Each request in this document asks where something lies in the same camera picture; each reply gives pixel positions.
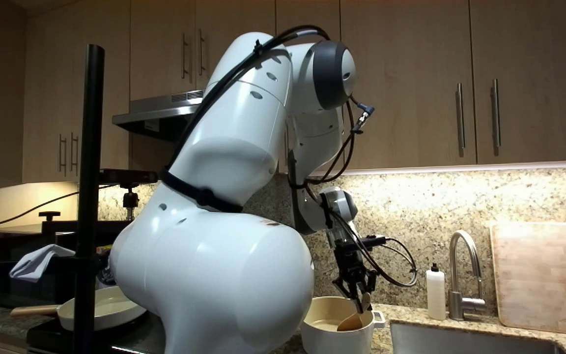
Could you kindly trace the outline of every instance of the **range hood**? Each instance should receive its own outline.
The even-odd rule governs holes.
[[[176,141],[202,102],[202,90],[131,100],[111,122],[127,132]]]

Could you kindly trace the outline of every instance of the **wall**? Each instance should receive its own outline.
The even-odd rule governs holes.
[[[447,240],[453,230],[473,236],[479,250],[485,299],[495,307],[493,269],[487,222],[493,220],[566,220],[566,163],[550,165],[489,165],[489,167],[440,167],[440,169],[394,169],[371,173],[347,173],[337,179],[359,212],[359,234],[385,234],[400,240],[416,259],[418,281],[424,269],[436,261],[447,271]],[[31,204],[74,191],[74,185],[43,183],[0,189],[0,218],[21,212]],[[153,193],[153,185],[135,189],[141,202]],[[100,212],[105,218],[123,218],[123,189],[100,191]],[[62,218],[76,216],[76,199],[64,199],[45,208],[58,208]],[[282,177],[272,179],[249,202],[247,210],[284,224],[292,224],[290,193]],[[37,212],[17,224],[37,222]],[[316,293],[335,293],[329,279],[335,273],[326,236],[306,236],[316,263]],[[404,279],[406,265],[388,250],[373,250],[373,258],[392,277]],[[467,259],[459,248],[457,275],[465,291],[473,291]],[[373,301],[424,307],[424,287],[398,289],[379,279]]]

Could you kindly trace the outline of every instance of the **white robot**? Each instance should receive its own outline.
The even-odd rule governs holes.
[[[304,35],[318,39],[286,45]],[[359,311],[369,305],[377,273],[361,258],[377,240],[355,238],[345,193],[306,189],[347,141],[341,108],[355,77],[349,51],[324,37],[312,25],[239,35],[212,73],[172,165],[113,242],[115,283],[160,318],[164,354],[269,352],[288,340],[314,285],[306,230],[328,232],[339,267],[333,283]],[[353,104],[363,112],[359,130],[371,108]],[[274,175],[280,149],[288,151],[294,228],[241,212]]]

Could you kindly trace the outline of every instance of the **granite countertop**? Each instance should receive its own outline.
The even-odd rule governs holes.
[[[473,330],[473,332],[495,332],[495,334],[512,334],[512,336],[526,336],[526,338],[544,338],[557,342],[559,348],[566,350],[566,334],[559,332],[542,332],[542,330],[522,330],[522,328],[510,328],[499,324],[495,317],[481,317],[479,320],[436,320],[428,318],[424,309],[414,307],[394,307],[394,305],[373,305],[375,311],[381,311],[385,315],[386,326],[377,328],[373,334],[373,348],[371,354],[390,354],[390,332],[388,322],[412,322],[412,324],[426,324],[426,326],[442,326],[442,328],[457,328],[457,330]],[[7,342],[23,344],[25,332],[31,326],[37,326],[41,322],[48,320],[48,317],[9,317],[9,309],[0,307],[0,336]],[[123,342],[117,342],[119,346],[127,346],[141,352],[157,352],[159,350],[159,332],[160,322],[149,315],[145,318],[139,334],[129,336]],[[304,354],[300,336],[292,336],[282,348],[276,348],[272,354]]]

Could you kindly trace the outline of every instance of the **cloth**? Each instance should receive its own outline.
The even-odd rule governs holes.
[[[74,250],[62,248],[58,244],[46,244],[15,261],[15,265],[9,269],[9,277],[37,283],[45,273],[50,258],[74,258]]]

